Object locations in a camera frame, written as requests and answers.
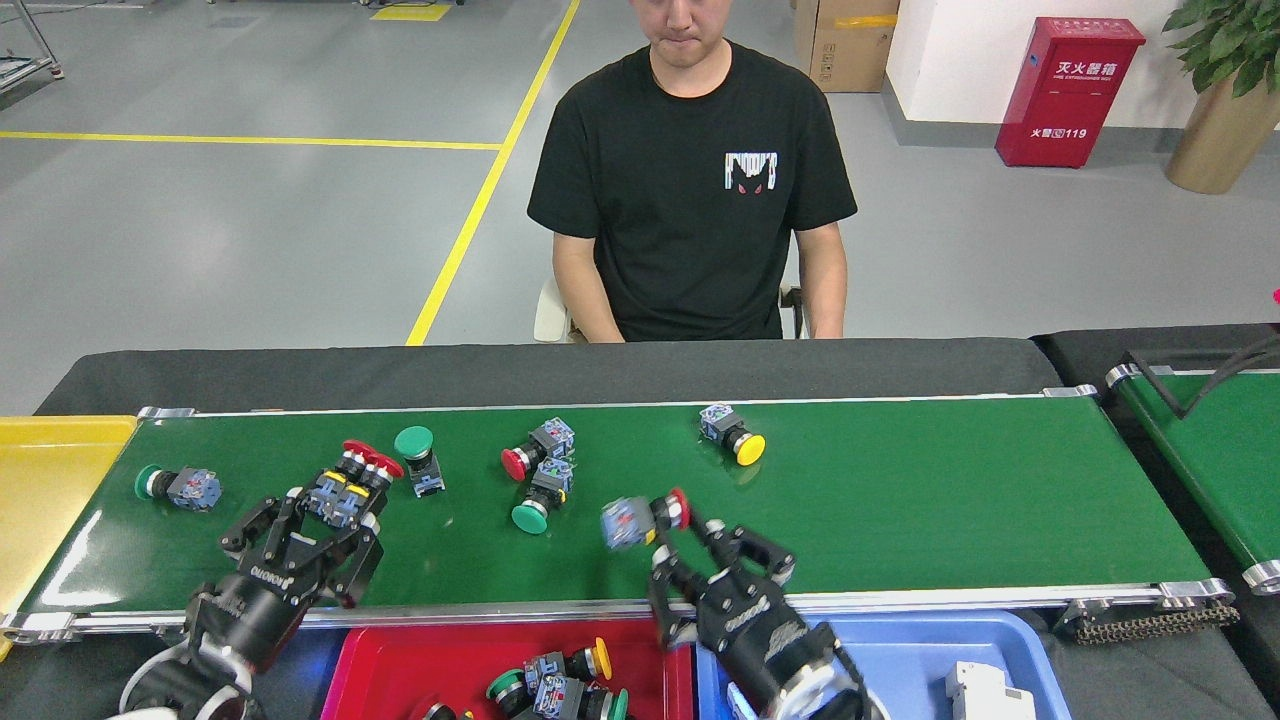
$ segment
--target gold planter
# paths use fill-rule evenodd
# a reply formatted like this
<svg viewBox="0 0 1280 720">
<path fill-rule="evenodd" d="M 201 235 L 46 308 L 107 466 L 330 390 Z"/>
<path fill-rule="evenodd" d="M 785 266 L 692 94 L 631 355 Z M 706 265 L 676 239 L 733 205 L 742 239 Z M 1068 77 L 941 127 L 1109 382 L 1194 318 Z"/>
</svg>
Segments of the gold planter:
<svg viewBox="0 0 1280 720">
<path fill-rule="evenodd" d="M 1235 76 L 1201 94 L 1187 120 L 1165 177 L 1194 192 L 1221 195 L 1235 184 L 1280 123 L 1280 92 L 1266 81 L 1243 97 L 1231 97 Z"/>
</svg>

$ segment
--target man's arm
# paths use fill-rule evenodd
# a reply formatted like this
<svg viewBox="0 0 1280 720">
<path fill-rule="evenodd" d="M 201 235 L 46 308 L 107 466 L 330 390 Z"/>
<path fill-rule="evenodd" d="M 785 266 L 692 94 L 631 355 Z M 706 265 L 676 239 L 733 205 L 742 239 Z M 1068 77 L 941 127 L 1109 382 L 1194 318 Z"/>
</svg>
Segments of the man's arm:
<svg viewBox="0 0 1280 720">
<path fill-rule="evenodd" d="M 849 264 L 840 225 L 829 223 L 796 231 L 796 245 L 800 247 L 800 288 L 809 310 L 809 337 L 845 337 Z"/>
<path fill-rule="evenodd" d="M 625 342 L 613 320 L 600 270 L 595 268 L 595 238 L 554 233 L 552 269 L 564 307 L 588 342 Z"/>
</svg>

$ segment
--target red cabinet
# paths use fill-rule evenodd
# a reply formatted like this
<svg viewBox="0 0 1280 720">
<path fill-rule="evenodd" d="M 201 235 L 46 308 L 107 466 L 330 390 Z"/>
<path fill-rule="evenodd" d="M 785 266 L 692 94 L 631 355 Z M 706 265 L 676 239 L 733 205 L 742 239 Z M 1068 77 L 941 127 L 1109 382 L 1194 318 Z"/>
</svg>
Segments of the red cabinet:
<svg viewBox="0 0 1280 720">
<path fill-rule="evenodd" d="M 1084 165 L 1120 81 L 1144 42 L 1125 19 L 1036 18 L 996 138 L 1005 164 Z"/>
</svg>

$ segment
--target man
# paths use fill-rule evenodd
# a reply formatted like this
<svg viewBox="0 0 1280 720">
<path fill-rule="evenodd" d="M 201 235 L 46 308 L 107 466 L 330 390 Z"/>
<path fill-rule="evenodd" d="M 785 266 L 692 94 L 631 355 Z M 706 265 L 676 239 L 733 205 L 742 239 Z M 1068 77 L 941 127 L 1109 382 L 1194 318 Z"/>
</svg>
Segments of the man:
<svg viewBox="0 0 1280 720">
<path fill-rule="evenodd" d="M 777 338 L 791 231 L 810 336 L 844 334 L 856 211 L 803 73 L 723 37 L 732 0 L 631 0 L 649 46 L 556 108 L 529 201 L 590 342 Z"/>
</svg>

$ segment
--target white wall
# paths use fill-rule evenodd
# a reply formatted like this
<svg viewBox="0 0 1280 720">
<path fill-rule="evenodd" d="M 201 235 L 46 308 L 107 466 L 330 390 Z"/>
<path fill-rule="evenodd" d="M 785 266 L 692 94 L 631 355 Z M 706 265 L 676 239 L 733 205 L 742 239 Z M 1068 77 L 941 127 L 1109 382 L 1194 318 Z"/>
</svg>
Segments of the white wall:
<svg viewBox="0 0 1280 720">
<path fill-rule="evenodd" d="M 1180 128 L 1196 91 L 1181 73 L 1180 40 L 1161 35 L 1181 0 L 901 0 L 888 78 L 909 120 L 1000 123 L 1039 15 L 1126 18 L 1147 37 L 1107 126 Z"/>
</svg>

